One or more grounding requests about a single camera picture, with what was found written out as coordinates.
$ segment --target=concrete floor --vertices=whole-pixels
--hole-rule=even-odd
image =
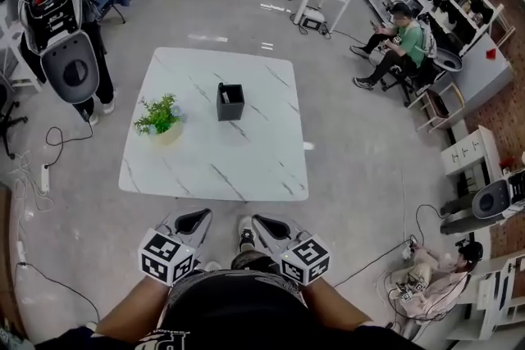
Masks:
[[[132,0],[129,8],[122,8],[125,25],[110,12],[103,21],[103,37],[107,64],[118,87],[116,110],[101,118],[92,139],[64,147],[60,161],[51,169],[51,211],[36,211],[31,193],[25,205],[13,201],[11,237],[14,241],[16,221],[22,215],[20,235],[27,261],[85,294],[104,316],[142,277],[135,253],[146,229],[171,213],[213,209],[215,218],[204,252],[224,267],[235,255],[236,225],[242,215],[291,216],[331,246],[335,258],[326,279],[333,284],[409,234],[418,236],[417,206],[438,207],[453,197],[440,159],[444,135],[416,133],[424,117],[404,108],[398,89],[383,93],[356,88],[352,78],[369,74],[372,66],[349,51],[354,41],[343,34],[333,34],[329,40],[313,32],[301,35],[286,10],[295,11],[299,3]],[[326,1],[323,13],[329,22],[339,7],[338,2]],[[336,29],[365,40],[372,33],[370,19],[376,18],[366,3],[353,0]],[[261,43],[273,43],[273,50],[261,49]],[[120,191],[118,175],[131,114],[157,47],[242,52],[293,63],[304,140],[315,145],[306,152],[307,201],[245,205]],[[58,153],[58,148],[45,145],[49,127],[62,128],[65,139],[89,134],[73,107],[61,102],[48,85],[38,95],[25,95],[16,114],[28,116],[30,122],[12,131],[11,145],[18,153],[32,152],[30,168],[37,182],[40,166]],[[0,165],[6,174],[11,163],[3,154]],[[4,179],[13,185],[12,176]],[[41,207],[48,205],[41,202]],[[420,221],[428,246],[453,250],[453,239],[440,236],[432,210],[422,210]],[[14,248],[12,257],[17,261]],[[400,250],[338,290],[378,323],[386,323],[394,319],[393,312],[378,297],[375,282],[385,270],[399,264]],[[18,270],[16,291],[26,329],[36,343],[95,318],[88,303],[32,270]],[[453,322],[454,314],[431,325],[418,343],[444,348],[442,338]]]

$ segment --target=extension cord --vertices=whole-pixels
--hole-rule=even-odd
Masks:
[[[40,177],[42,183],[42,192],[49,193],[49,164],[44,163],[42,165],[42,176]]]

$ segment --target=office chair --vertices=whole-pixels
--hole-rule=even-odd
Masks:
[[[10,102],[9,108],[5,114],[0,113],[0,137],[3,140],[3,147],[6,149],[6,154],[11,158],[15,159],[15,154],[9,152],[9,144],[7,143],[7,130],[13,125],[18,123],[27,123],[27,117],[16,118],[11,120],[11,112],[13,107],[19,107],[20,103],[18,101],[12,101],[13,91],[8,82],[2,77],[0,78],[0,110],[3,110]]]

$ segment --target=plant pot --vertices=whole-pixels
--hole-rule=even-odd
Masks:
[[[167,146],[168,144],[175,142],[180,137],[183,129],[184,125],[182,121],[177,121],[170,127],[168,131],[160,134],[150,135],[149,137],[153,143],[157,144],[158,146]]]

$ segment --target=white marble table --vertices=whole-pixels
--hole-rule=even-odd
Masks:
[[[219,83],[242,84],[239,121],[217,120]],[[176,95],[184,133],[161,147],[138,135],[141,98]],[[182,198],[297,201],[308,197],[303,132],[289,61],[158,48],[137,98],[121,163],[125,191]]]

